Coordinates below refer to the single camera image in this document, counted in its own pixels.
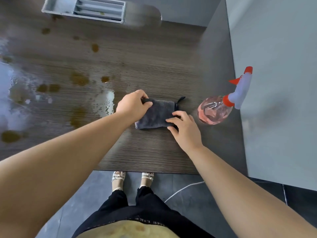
hand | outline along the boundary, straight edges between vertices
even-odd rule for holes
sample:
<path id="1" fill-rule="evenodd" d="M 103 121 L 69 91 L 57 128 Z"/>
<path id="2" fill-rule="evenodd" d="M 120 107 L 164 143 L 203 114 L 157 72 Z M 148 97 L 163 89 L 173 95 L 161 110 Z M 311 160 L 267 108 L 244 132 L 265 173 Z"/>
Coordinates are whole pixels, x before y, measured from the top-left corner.
<path id="1" fill-rule="evenodd" d="M 140 120 L 153 105 L 152 102 L 142 104 L 141 98 L 149 98 L 143 90 L 127 94 L 118 103 L 116 113 L 123 113 L 131 118 L 131 123 Z"/>
<path id="2" fill-rule="evenodd" d="M 201 134 L 197 124 L 194 121 L 194 118 L 184 111 L 175 111 L 172 114 L 174 116 L 177 115 L 181 117 L 180 119 L 174 117 L 166 120 L 166 122 L 173 123 L 178 127 L 178 132 L 172 126 L 169 126 L 168 129 L 174 136 L 179 146 L 187 154 L 190 151 L 203 147 L 201 142 Z"/>

pink liquid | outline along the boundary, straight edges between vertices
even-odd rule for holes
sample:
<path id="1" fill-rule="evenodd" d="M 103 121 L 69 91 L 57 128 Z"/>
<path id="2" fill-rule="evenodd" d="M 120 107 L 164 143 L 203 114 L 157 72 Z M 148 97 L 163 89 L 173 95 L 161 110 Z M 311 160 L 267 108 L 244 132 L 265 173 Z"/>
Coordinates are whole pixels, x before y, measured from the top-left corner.
<path id="1" fill-rule="evenodd" d="M 218 124 L 225 120 L 232 107 L 224 105 L 223 96 L 213 96 L 205 99 L 198 107 L 197 116 L 205 124 Z"/>

black pants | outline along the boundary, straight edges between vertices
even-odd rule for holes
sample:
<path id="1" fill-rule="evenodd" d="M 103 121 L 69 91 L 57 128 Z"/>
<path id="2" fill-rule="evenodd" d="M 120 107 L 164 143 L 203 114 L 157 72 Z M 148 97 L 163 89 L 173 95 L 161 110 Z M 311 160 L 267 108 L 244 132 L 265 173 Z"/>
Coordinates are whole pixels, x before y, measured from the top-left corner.
<path id="1" fill-rule="evenodd" d="M 98 211 L 79 226 L 72 238 L 87 230 L 120 220 L 135 220 L 144 224 L 165 226 L 180 238 L 189 236 L 213 238 L 179 212 L 169 208 L 149 187 L 143 186 L 138 189 L 135 202 L 135 206 L 128 206 L 123 191 L 112 192 Z"/>

white cable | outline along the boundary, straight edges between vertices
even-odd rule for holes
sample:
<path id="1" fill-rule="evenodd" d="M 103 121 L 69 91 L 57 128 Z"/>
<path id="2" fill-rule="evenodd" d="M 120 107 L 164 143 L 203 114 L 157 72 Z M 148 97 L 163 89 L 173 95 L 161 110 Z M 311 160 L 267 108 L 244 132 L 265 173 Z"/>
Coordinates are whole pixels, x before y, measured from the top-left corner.
<path id="1" fill-rule="evenodd" d="M 182 191 L 183 189 L 186 189 L 187 187 L 190 187 L 192 185 L 198 185 L 198 184 L 202 184 L 204 183 L 205 181 L 201 181 L 201 182 L 198 182 L 198 183 L 193 183 L 193 184 L 190 184 L 190 185 L 187 185 L 185 186 L 184 188 L 180 189 L 179 191 L 177 191 L 176 193 L 174 193 L 171 197 L 169 197 L 167 200 L 164 201 L 164 203 L 166 203 L 170 198 L 172 198 L 174 195 L 176 195 L 178 192 Z"/>

wood grain surface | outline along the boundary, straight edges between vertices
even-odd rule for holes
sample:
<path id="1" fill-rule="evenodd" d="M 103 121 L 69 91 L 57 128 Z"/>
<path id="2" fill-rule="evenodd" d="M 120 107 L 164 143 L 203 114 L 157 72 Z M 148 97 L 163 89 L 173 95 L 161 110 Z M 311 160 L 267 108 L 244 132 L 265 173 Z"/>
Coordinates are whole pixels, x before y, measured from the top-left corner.
<path id="1" fill-rule="evenodd" d="M 109 27 L 100 21 L 54 19 L 38 9 L 32 12 L 30 4 L 1 1 L 1 82 L 11 80 L 7 99 L 1 96 L 9 108 L 9 114 L 0 114 L 1 132 L 14 130 L 20 136 L 0 143 L 1 159 L 110 114 L 111 95 L 114 109 L 137 89 L 154 99 L 186 96 L 180 107 L 196 116 L 205 98 L 234 90 L 227 82 L 235 74 L 224 1 L 209 30 L 170 22 L 157 28 Z M 10 118 L 15 112 L 17 121 Z M 240 113 L 234 110 L 222 124 L 199 127 L 203 143 L 246 174 Z M 96 169 L 197 173 L 166 128 L 134 126 Z"/>

